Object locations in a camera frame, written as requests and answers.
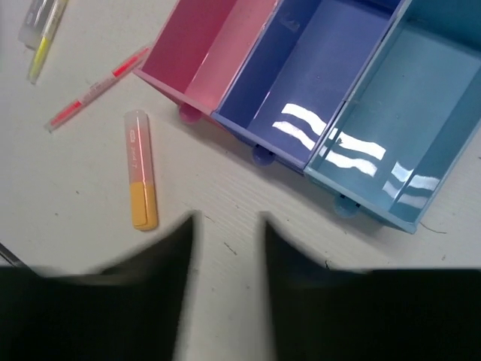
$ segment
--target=tabletop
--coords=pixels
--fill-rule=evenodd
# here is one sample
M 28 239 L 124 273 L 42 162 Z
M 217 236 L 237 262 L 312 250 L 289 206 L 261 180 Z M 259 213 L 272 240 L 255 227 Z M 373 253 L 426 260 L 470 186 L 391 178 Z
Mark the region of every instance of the tabletop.
M 203 213 L 184 359 L 267 359 L 259 212 L 300 247 L 339 268 L 481 265 L 481 134 L 475 135 L 415 235 L 359 215 L 208 122 L 183 125 L 173 103 L 130 74 L 49 134 L 63 106 L 158 34 L 175 0 L 70 0 L 36 86 L 17 40 L 30 0 L 0 3 L 0 242 L 28 265 L 84 272 Z M 160 227 L 132 228 L 123 115 L 142 109 L 151 138 Z

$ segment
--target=yellow pen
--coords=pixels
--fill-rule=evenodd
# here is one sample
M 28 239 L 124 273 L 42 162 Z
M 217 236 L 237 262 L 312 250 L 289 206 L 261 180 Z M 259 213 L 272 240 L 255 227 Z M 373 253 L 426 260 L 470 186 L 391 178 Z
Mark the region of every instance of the yellow pen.
M 45 28 L 42 32 L 40 45 L 35 52 L 35 55 L 30 64 L 29 69 L 29 82 L 35 84 L 37 82 L 38 76 L 42 68 L 44 67 L 45 59 L 52 45 L 53 37 L 55 36 L 56 30 L 59 27 L 60 19 L 62 18 L 65 7 L 67 6 L 68 0 L 56 0 L 55 4 L 52 6 L 52 11 L 48 17 Z

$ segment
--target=scratch on table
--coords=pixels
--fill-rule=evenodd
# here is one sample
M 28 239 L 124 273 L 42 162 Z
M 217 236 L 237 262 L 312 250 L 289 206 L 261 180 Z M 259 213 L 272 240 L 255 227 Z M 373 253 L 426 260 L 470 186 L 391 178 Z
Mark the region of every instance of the scratch on table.
M 419 224 L 421 226 L 423 226 L 424 228 L 426 228 L 428 231 L 431 231 L 433 233 L 437 233 L 438 235 L 447 235 L 448 234 L 448 232 L 441 232 L 441 231 L 437 231 L 436 229 L 429 228 L 423 222 L 419 222 Z
M 228 250 L 230 250 L 233 254 L 235 254 L 237 256 L 237 252 L 235 250 L 232 249 L 231 246 L 229 246 L 227 243 L 224 242 L 224 245 L 228 248 Z

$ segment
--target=marker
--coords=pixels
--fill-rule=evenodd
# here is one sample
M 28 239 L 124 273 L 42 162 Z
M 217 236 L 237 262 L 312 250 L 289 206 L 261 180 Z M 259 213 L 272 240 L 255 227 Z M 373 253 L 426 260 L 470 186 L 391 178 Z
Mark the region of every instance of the marker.
M 140 231 L 150 231 L 158 226 L 159 216 L 153 181 L 149 118 L 143 111 L 130 111 L 125 115 L 125 122 L 132 223 Z
M 55 129 L 59 128 L 61 125 L 68 122 L 71 118 L 80 113 L 90 103 L 109 90 L 122 77 L 139 66 L 139 64 L 141 64 L 147 57 L 149 50 L 150 46 L 142 47 L 139 51 L 115 68 L 104 80 L 93 84 L 86 94 L 62 109 L 53 119 L 50 120 L 50 122 L 45 125 L 45 128 L 49 132 L 53 132 Z
M 63 12 L 67 7 L 68 0 L 56 0 L 53 4 L 53 8 L 45 24 L 45 28 L 42 32 L 40 44 L 30 64 L 28 79 L 30 83 L 35 84 L 38 76 L 45 64 L 45 59 L 52 45 L 53 37 L 56 30 L 59 27 L 60 19 L 62 19 Z

